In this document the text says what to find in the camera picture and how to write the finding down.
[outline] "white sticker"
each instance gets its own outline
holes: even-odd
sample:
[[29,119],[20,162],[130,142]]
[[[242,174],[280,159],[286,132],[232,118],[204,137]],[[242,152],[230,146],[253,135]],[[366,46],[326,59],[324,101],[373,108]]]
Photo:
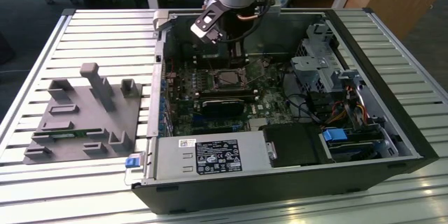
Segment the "white sticker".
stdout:
[[52,138],[65,138],[65,137],[74,137],[73,134],[58,134],[58,135],[52,135]]
[[193,147],[196,139],[178,139],[178,147]]

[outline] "blue latch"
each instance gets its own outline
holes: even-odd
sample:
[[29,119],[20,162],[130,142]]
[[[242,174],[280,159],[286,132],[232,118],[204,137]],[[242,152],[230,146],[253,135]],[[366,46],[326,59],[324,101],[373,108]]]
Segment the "blue latch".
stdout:
[[137,167],[140,167],[140,157],[128,157],[125,159],[125,167],[126,168],[137,168]]
[[344,129],[326,129],[322,133],[325,141],[342,141],[346,140]]

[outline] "motherboard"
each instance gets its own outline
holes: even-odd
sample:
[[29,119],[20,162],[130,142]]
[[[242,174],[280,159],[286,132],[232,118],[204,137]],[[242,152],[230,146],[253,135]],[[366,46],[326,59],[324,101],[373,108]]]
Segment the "motherboard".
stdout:
[[213,67],[216,58],[202,58],[204,67],[193,60],[166,71],[173,135],[257,131],[262,125],[292,122],[278,84],[281,64],[256,56],[244,67],[222,69]]

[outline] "blue plastic clip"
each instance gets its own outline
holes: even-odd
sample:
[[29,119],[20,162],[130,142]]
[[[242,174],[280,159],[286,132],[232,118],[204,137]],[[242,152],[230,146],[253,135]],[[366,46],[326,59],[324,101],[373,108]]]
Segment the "blue plastic clip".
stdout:
[[346,140],[344,129],[326,129],[322,133],[325,141],[342,141]]

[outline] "yellow wire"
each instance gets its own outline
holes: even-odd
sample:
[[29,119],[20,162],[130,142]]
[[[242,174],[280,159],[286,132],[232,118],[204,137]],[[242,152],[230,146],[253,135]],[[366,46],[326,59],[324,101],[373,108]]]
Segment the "yellow wire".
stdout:
[[356,107],[358,107],[361,109],[361,113],[362,113],[362,121],[365,122],[364,118],[365,118],[365,110],[364,110],[364,107],[361,105],[356,105]]

